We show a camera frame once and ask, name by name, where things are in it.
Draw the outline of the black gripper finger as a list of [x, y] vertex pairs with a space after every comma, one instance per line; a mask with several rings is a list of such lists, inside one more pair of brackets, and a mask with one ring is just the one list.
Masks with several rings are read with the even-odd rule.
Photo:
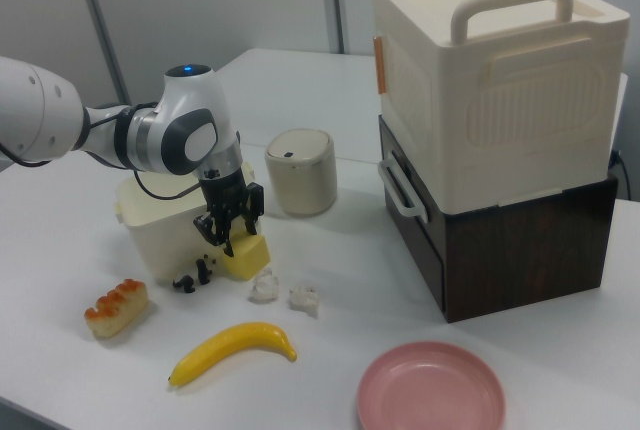
[[223, 253], [226, 256], [234, 256], [230, 241], [231, 220], [229, 218], [206, 214], [196, 217], [193, 224], [209, 244], [215, 247], [223, 246]]
[[252, 182], [246, 187], [246, 199], [242, 216], [245, 221], [245, 228], [251, 235], [256, 235], [257, 223], [259, 218], [264, 214], [264, 188]]

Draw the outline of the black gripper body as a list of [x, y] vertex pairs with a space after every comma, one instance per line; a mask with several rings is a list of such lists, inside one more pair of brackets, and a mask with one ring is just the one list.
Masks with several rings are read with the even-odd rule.
[[222, 219], [226, 210], [231, 211], [231, 215], [226, 217], [228, 221], [242, 216], [245, 221], [253, 222], [248, 208], [249, 191], [241, 169], [225, 177], [201, 179], [199, 183], [207, 204], [207, 213], [199, 217], [200, 223]]

